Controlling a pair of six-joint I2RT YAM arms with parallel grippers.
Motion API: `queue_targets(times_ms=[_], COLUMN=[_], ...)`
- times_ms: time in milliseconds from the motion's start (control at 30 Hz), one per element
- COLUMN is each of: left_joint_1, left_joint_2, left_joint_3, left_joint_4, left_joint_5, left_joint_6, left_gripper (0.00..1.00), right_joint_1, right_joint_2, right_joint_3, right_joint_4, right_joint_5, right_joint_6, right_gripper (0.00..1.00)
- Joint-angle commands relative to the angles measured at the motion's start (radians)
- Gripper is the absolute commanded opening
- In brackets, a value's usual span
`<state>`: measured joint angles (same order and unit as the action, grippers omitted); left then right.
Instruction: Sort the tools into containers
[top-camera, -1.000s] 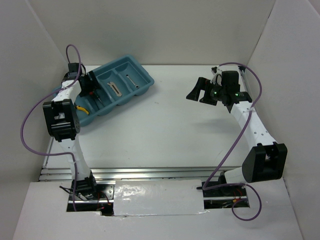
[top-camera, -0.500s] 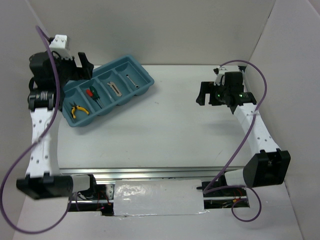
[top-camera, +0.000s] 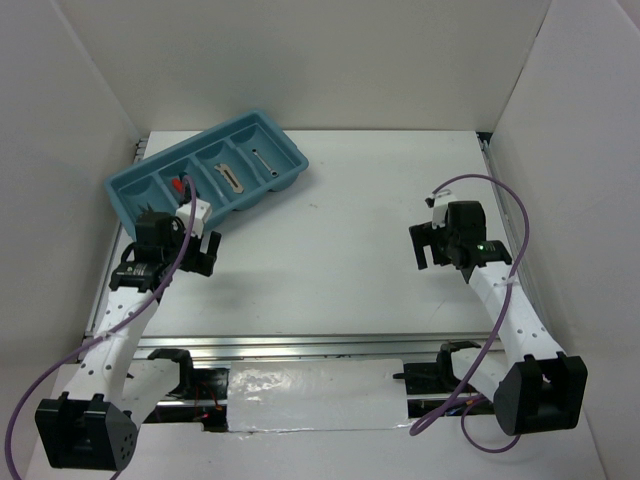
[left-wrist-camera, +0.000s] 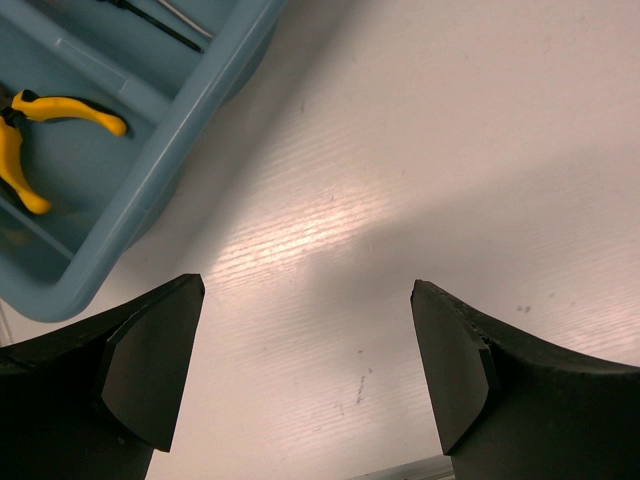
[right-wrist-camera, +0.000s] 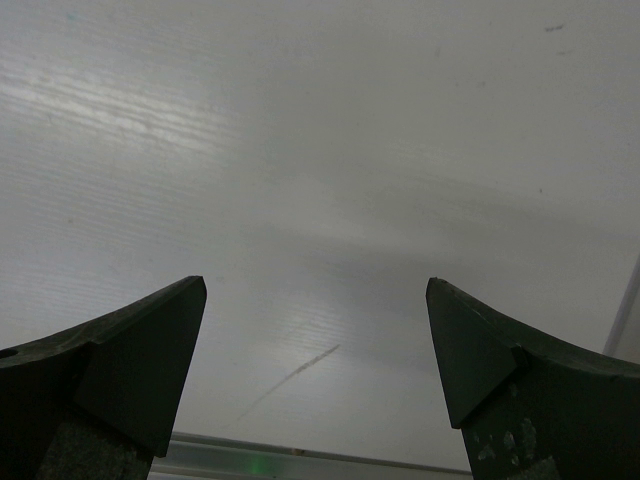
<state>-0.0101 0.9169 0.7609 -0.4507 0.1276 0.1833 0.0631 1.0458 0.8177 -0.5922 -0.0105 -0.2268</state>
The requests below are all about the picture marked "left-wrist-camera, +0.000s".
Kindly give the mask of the red handled screwdriver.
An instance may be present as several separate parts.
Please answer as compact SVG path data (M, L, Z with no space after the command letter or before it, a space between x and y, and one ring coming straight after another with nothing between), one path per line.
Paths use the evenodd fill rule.
M113 5L114 7L118 8L120 10L125 10L125 11L129 11L129 12L133 13L138 18L146 21L147 23L149 23L150 25L152 25L156 29L162 31L164 34L168 35L169 37L171 37L174 40L177 40L178 42L180 42L181 44L185 45L189 49L195 51L196 53L202 54L204 52L204 50L199 45L197 45L195 42L189 40L187 37L183 36L182 34L180 34L177 31L175 31L174 29L172 29L168 25L164 24L160 20L156 19L155 17L153 17L149 13L145 12L144 10L141 10L140 8L136 7L135 5L133 5L129 1L125 1L125 0L99 0L99 1L101 3L111 4L111 5Z

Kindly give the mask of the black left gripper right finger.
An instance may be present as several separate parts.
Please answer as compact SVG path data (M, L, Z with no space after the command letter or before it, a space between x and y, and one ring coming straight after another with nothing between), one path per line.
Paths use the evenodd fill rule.
M639 371L526 333L418 280L411 309L459 479L635 479Z

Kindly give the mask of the yellow black needle-nose pliers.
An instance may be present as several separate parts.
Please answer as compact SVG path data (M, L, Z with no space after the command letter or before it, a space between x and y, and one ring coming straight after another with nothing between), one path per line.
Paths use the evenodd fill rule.
M33 123L69 119L92 122L117 137L128 132L128 124L118 113L89 99L40 96L29 89L14 92L1 87L1 187L31 214L44 215L52 204L34 190L25 174L23 154L33 149L24 141L42 141L42 129L33 128Z

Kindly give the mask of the green handled screwdriver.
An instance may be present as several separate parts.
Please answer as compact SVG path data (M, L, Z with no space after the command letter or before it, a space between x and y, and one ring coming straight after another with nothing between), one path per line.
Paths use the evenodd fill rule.
M182 23L184 23L185 25L189 26L192 30L198 32L199 34L203 35L204 37L206 37L208 39L213 39L214 38L214 35L211 32L209 32L207 29L205 29L204 27L202 27L199 24L197 24L194 20L192 20L189 16L187 16L186 14L181 12L178 8L176 8L174 5L172 5L169 1L167 1L167 0L156 0L156 2L159 5L161 5L164 9L166 9L168 12L170 12L173 16L175 16L177 19L179 19Z

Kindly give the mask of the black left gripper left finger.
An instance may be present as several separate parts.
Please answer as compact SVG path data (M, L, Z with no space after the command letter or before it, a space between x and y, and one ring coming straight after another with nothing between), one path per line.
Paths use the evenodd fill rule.
M184 274L2 348L2 478L145 478L172 445L204 296Z

